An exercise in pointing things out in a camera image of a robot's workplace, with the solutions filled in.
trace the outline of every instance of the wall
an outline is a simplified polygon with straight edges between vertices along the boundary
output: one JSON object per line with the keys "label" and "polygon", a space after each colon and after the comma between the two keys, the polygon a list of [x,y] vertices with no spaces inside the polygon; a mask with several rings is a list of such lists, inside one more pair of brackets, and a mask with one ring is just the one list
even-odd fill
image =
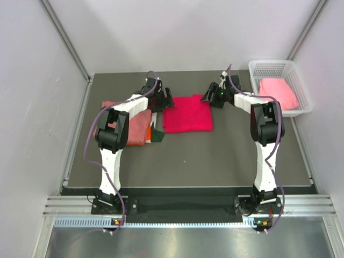
{"label": "wall", "polygon": [[50,0],[89,73],[285,59],[317,0]]}
{"label": "wall", "polygon": [[331,195],[344,228],[344,2],[331,0],[296,56],[315,108],[297,118],[318,187]]}
{"label": "wall", "polygon": [[85,79],[37,0],[0,1],[0,257],[28,257]]}

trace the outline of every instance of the pink cloth in basket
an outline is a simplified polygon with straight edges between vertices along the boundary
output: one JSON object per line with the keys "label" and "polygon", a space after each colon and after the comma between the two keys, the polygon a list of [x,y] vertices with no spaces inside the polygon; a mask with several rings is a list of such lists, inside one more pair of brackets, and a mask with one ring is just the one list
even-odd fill
{"label": "pink cloth in basket", "polygon": [[260,96],[272,96],[279,101],[282,110],[291,110],[299,106],[299,102],[283,78],[264,78],[260,82]]}
{"label": "pink cloth in basket", "polygon": [[173,97],[175,107],[163,110],[166,133],[212,131],[213,123],[208,102],[200,102],[202,95]]}

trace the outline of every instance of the dark green fabric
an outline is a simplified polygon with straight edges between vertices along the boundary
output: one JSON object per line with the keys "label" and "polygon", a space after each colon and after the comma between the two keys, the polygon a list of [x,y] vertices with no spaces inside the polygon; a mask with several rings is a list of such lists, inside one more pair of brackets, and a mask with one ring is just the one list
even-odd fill
{"label": "dark green fabric", "polygon": [[162,139],[165,136],[165,133],[156,130],[155,127],[154,127],[154,124],[152,124],[150,129],[151,129],[151,131],[150,131],[150,141],[151,142],[162,142]]}

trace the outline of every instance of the pink cloth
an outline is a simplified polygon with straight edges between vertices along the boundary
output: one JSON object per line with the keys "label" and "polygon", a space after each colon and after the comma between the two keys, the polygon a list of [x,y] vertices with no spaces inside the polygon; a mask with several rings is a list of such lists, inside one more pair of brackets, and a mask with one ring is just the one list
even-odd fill
{"label": "pink cloth", "polygon": [[200,102],[202,95],[192,97],[174,97],[175,107],[163,111],[163,127],[166,133],[185,133],[212,131],[210,106]]}
{"label": "pink cloth", "polygon": [[[115,102],[104,101],[103,106],[112,105]],[[147,139],[147,129],[151,124],[152,111],[146,109],[138,113],[129,120],[128,144],[144,144]],[[116,123],[109,124],[109,127],[115,128]]]}
{"label": "pink cloth", "polygon": [[258,95],[274,97],[281,104],[282,110],[291,110],[299,106],[294,92],[283,78],[262,79]]}

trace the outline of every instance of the metal corner post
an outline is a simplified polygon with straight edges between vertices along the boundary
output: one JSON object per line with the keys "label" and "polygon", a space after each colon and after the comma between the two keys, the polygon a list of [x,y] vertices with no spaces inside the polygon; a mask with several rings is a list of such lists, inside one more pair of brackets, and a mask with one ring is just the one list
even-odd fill
{"label": "metal corner post", "polygon": [[55,14],[52,6],[50,5],[48,0],[38,0],[43,9],[46,11],[46,13],[48,14],[50,20],[52,21],[54,27],[56,28],[56,31],[58,32],[58,34],[60,35],[64,45],[66,46],[68,52],[70,53],[70,55],[72,56],[73,60],[75,61],[76,65],[78,66],[80,72],[82,73],[82,75],[85,77],[85,79],[87,81],[90,81],[90,75],[88,74],[85,66],[83,65],[82,61],[80,60],[78,54],[76,53],[76,50],[73,46],[73,44],[71,43],[71,41],[69,40],[65,30],[63,29],[57,15]]}
{"label": "metal corner post", "polygon": [[311,16],[309,17],[307,23],[303,27],[301,34],[299,35],[295,44],[293,45],[293,47],[292,47],[292,49],[291,49],[291,51],[287,57],[287,60],[294,60],[295,59],[295,56],[296,56],[297,52],[299,51],[299,49],[301,48],[301,45],[303,44],[303,42],[307,38],[307,35],[309,34],[311,28],[314,26],[315,22],[320,17],[320,14],[325,9],[326,4],[328,2],[329,2],[329,0],[319,0],[318,1],[318,3],[316,5],[316,7],[314,8]]}

